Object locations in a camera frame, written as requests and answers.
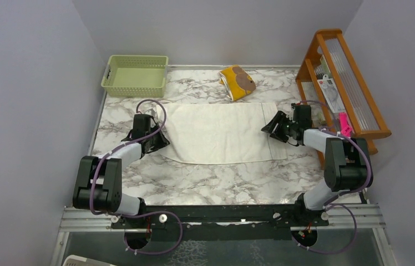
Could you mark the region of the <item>white towel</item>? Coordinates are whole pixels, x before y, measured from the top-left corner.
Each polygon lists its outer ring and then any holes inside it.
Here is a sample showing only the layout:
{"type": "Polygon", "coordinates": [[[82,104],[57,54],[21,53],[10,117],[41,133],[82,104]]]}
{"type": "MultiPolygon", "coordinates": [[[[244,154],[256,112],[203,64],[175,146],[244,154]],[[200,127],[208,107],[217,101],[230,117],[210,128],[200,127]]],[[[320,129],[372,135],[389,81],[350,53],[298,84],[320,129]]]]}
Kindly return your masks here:
{"type": "Polygon", "coordinates": [[[277,113],[274,103],[165,105],[164,134],[170,145],[159,154],[198,165],[287,159],[286,143],[261,129],[277,113]]]}

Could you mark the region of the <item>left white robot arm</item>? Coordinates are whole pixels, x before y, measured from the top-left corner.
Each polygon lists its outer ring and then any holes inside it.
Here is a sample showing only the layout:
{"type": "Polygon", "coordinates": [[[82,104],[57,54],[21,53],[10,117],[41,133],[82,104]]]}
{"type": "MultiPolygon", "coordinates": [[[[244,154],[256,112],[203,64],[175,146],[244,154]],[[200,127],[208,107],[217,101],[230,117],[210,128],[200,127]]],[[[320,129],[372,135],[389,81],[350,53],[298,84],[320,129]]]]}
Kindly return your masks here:
{"type": "Polygon", "coordinates": [[[93,214],[125,215],[135,228],[146,222],[142,198],[122,192],[123,170],[146,154],[170,145],[161,126],[153,116],[136,114],[133,128],[126,138],[111,151],[98,156],[84,156],[80,160],[72,204],[93,214]]]}

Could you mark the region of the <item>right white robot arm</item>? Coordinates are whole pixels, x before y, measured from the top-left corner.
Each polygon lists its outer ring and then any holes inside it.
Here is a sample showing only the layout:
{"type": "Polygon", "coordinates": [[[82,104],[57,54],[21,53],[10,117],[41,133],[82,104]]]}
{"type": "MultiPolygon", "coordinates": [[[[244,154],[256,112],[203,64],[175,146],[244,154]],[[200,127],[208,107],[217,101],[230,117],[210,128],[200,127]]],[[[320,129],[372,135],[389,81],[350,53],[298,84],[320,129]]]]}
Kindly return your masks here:
{"type": "Polygon", "coordinates": [[[373,171],[367,141],[340,132],[313,126],[312,109],[302,103],[292,104],[292,116],[278,111],[261,129],[271,138],[287,143],[294,139],[323,154],[323,179],[295,201],[293,220],[305,226],[341,196],[368,188],[373,171]]]}

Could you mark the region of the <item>green plastic basket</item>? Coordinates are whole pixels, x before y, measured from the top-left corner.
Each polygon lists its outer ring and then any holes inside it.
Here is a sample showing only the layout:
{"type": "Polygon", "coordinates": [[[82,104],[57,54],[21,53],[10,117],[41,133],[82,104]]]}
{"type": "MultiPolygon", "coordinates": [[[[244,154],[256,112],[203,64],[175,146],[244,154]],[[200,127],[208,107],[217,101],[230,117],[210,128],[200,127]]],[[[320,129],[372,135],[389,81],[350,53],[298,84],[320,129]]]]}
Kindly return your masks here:
{"type": "Polygon", "coordinates": [[[162,98],[169,58],[163,55],[112,55],[101,87],[111,97],[162,98]]]}

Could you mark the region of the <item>pink clip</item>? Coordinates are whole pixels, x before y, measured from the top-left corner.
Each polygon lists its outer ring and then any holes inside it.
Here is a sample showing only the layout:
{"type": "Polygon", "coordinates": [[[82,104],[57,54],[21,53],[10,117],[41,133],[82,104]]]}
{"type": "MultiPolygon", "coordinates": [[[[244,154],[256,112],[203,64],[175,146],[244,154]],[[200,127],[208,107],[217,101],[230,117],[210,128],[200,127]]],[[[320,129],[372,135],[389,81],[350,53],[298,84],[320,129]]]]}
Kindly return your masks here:
{"type": "Polygon", "coordinates": [[[348,116],[345,112],[339,113],[340,133],[344,136],[351,137],[353,128],[349,123],[348,116]]]}

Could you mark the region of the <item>white paper package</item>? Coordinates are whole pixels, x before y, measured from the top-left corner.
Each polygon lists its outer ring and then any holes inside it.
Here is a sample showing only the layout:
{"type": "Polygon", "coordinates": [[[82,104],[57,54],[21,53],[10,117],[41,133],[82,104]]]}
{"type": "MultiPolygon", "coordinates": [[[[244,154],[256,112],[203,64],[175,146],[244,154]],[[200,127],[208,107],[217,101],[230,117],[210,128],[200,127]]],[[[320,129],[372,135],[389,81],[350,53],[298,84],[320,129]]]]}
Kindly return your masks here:
{"type": "Polygon", "coordinates": [[[318,79],[323,96],[334,114],[346,112],[341,96],[336,87],[335,81],[324,74],[322,79],[318,79]]]}

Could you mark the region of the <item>wooden rack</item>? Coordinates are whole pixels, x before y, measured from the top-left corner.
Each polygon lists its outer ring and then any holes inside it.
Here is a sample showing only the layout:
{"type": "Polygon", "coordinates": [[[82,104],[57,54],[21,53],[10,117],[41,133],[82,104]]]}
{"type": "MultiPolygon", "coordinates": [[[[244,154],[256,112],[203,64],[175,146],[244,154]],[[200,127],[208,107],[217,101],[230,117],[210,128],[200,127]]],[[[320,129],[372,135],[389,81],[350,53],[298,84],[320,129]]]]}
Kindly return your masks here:
{"type": "Polygon", "coordinates": [[[323,117],[321,123],[337,131],[338,119],[321,105],[326,97],[319,81],[326,76],[335,83],[337,98],[343,103],[353,135],[367,141],[371,155],[377,154],[375,140],[392,133],[340,29],[320,29],[315,33],[295,78],[301,99],[317,100],[323,117]]]}

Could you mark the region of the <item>yellow bear towel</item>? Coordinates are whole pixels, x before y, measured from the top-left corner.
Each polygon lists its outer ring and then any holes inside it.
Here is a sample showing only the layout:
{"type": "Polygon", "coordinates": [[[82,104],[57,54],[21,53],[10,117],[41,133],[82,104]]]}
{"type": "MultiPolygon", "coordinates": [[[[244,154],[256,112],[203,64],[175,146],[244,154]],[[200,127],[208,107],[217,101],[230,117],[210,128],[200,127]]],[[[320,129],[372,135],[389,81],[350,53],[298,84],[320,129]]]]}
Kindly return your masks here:
{"type": "Polygon", "coordinates": [[[239,65],[232,65],[219,72],[220,84],[224,85],[231,101],[237,101],[256,90],[256,84],[239,65]]]}

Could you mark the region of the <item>white tray corner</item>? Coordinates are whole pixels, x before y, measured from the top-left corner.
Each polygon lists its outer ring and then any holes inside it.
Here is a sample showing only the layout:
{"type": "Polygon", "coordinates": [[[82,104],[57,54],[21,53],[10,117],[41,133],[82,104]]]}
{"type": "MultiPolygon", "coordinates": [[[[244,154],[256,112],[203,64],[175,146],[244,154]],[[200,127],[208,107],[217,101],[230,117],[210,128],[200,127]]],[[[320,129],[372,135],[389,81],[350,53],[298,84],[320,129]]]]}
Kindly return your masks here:
{"type": "Polygon", "coordinates": [[[69,255],[64,260],[62,266],[115,266],[115,265],[107,263],[107,262],[102,262],[99,260],[77,256],[77,255],[69,255]]]}

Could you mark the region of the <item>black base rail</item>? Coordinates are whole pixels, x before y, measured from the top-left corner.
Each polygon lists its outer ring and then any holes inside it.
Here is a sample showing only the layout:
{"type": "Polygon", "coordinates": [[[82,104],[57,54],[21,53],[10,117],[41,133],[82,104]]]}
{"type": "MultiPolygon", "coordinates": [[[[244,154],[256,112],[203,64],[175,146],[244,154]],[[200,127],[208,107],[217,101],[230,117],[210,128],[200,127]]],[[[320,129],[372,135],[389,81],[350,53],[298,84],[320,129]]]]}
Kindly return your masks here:
{"type": "Polygon", "coordinates": [[[148,217],[120,217],[111,224],[129,239],[156,242],[292,239],[292,231],[326,227],[322,211],[296,204],[146,206],[148,217]]]}

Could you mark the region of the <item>aluminium frame rail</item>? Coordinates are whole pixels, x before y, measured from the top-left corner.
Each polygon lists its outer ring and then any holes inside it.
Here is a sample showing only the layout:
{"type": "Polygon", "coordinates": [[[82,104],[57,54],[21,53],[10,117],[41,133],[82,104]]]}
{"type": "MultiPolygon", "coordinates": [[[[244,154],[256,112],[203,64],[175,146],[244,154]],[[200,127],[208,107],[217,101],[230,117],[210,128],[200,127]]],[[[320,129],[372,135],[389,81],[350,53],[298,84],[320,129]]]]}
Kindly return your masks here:
{"type": "MultiPolygon", "coordinates": [[[[359,229],[385,229],[381,209],[377,204],[348,204],[349,213],[343,207],[336,207],[325,215],[327,225],[312,223],[313,229],[352,229],[353,220],[359,229]]],[[[70,232],[142,232],[142,229],[132,229],[125,225],[113,225],[113,216],[95,216],[89,211],[75,208],[65,208],[60,225],[60,233],[70,232]]]]}

